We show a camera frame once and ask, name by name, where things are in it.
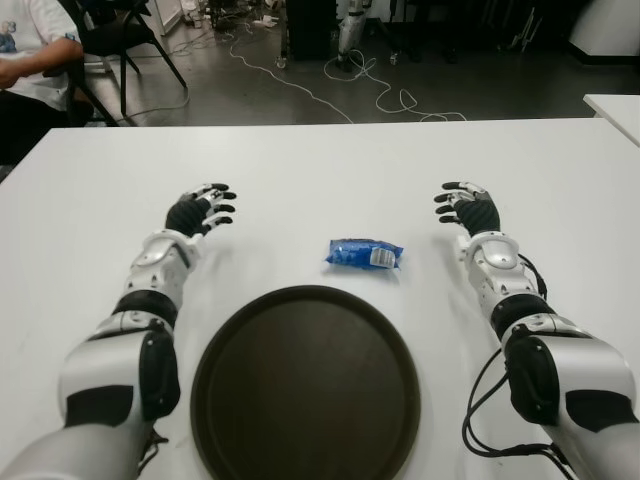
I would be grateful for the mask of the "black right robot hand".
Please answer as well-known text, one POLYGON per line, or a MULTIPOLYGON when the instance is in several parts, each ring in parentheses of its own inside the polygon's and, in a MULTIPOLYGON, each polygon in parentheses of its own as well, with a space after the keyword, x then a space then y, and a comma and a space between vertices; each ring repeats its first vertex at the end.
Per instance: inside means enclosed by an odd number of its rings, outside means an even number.
POLYGON ((462 226, 470 237, 501 231, 499 211, 489 192, 474 183, 446 182, 434 197, 439 222, 462 226))

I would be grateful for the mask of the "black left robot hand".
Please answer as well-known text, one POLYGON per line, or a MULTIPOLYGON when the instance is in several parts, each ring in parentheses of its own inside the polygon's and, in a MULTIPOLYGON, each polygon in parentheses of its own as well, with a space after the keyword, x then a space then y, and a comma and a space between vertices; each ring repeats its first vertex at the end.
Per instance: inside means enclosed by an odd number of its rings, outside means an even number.
POLYGON ((223 183, 205 183, 182 194, 169 209, 165 228, 187 237, 207 235, 220 225, 231 224, 237 195, 223 183))

